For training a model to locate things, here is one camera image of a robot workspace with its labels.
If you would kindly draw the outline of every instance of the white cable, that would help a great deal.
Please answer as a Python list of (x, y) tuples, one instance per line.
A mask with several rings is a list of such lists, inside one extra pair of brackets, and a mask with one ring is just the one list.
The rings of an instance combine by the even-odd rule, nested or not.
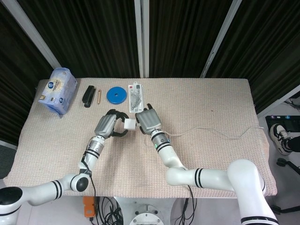
[(253, 128), (264, 129), (264, 127), (250, 127), (250, 128), (248, 128), (248, 129), (247, 129), (241, 136), (239, 136), (239, 137), (230, 137), (230, 136), (228, 136), (227, 134), (225, 134), (225, 133), (223, 133), (223, 132), (221, 132), (221, 131), (218, 131), (218, 130), (215, 129), (215, 128), (206, 128), (206, 127), (195, 127), (195, 128), (193, 128), (193, 129), (191, 129), (191, 130), (189, 130), (189, 131), (187, 131), (187, 132), (185, 132), (185, 133), (183, 133), (183, 134), (180, 134), (180, 135), (172, 135), (172, 134), (170, 134), (170, 133), (168, 133), (168, 132), (166, 132), (166, 131), (164, 131), (164, 130), (162, 130), (162, 131), (165, 132), (165, 133), (166, 133), (167, 135), (169, 135), (169, 136), (180, 137), (180, 136), (186, 135), (187, 133), (189, 133), (189, 132), (191, 132), (191, 131), (193, 131), (193, 130), (196, 130), (196, 129), (203, 129), (203, 130), (216, 131), (216, 132), (218, 132), (219, 134), (222, 134), (222, 135), (224, 135), (224, 136), (226, 136), (226, 137), (228, 137), (228, 138), (230, 138), (230, 139), (241, 139), (241, 138), (245, 135), (245, 133), (247, 133), (250, 129), (253, 129)]

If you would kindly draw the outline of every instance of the orange connector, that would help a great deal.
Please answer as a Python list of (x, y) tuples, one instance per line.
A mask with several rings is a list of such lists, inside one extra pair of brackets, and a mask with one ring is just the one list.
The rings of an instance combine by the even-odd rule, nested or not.
[(84, 216), (85, 217), (95, 217), (95, 207), (94, 202), (95, 199), (93, 196), (84, 196), (82, 198), (82, 202), (84, 204)]

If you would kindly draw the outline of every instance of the person's leg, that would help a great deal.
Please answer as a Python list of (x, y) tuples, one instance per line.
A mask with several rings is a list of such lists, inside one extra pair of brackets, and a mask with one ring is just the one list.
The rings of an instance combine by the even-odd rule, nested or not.
[(270, 136), (272, 141), (276, 144), (277, 150), (282, 155), (289, 155), (293, 150), (290, 148), (290, 146), (287, 145), (287, 143), (291, 140), (291, 138), (288, 136), (287, 131), (283, 126), (281, 126), (279, 123), (274, 124), (270, 129)]
[(300, 152), (300, 136), (289, 139), (286, 145), (290, 150)]

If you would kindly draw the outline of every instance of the black curtain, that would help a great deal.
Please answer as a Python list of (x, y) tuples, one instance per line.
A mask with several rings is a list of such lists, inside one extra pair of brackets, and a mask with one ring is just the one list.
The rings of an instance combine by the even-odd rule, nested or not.
[(200, 77), (232, 0), (150, 0), (150, 77)]
[(39, 80), (52, 68), (0, 4), (0, 140), (18, 144)]
[(133, 0), (18, 2), (75, 77), (140, 77)]
[(257, 113), (297, 87), (300, 1), (242, 1), (206, 77), (248, 79)]

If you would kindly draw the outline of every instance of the textured cloth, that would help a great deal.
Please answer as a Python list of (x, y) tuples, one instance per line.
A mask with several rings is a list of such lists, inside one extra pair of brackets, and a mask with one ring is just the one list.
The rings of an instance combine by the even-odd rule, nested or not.
[[(77, 173), (89, 139), (99, 119), (110, 109), (125, 112), (130, 118), (128, 98), (120, 105), (106, 100), (111, 87), (128, 90), (134, 81), (143, 84), (144, 103), (157, 111), (163, 130), (181, 134), (194, 127), (216, 128), (230, 136), (240, 136), (249, 127), (258, 126), (250, 87), (244, 79), (78, 79), (78, 91), (67, 114), (61, 119), (38, 103), (46, 84), (42, 80), (28, 119), (22, 129), (13, 168), (4, 179), (8, 186), (33, 186)], [(97, 94), (90, 108), (82, 97), (89, 85), (102, 90), (101, 103)], [(122, 131), (117, 122), (116, 131)], [(216, 168), (226, 170), (239, 158), (254, 162), (267, 186), (266, 195), (277, 193), (268, 164), (269, 145), (260, 129), (249, 130), (240, 140), (232, 140), (214, 131), (194, 130), (171, 143), (182, 163), (189, 169)], [(95, 168), (93, 180), (98, 196), (123, 197), (190, 197), (186, 187), (171, 187), (165, 181), (167, 168), (161, 162), (150, 136), (139, 130), (125, 137), (105, 141)], [(195, 197), (235, 197), (235, 193), (193, 188)], [(90, 184), (82, 193), (94, 195)]]

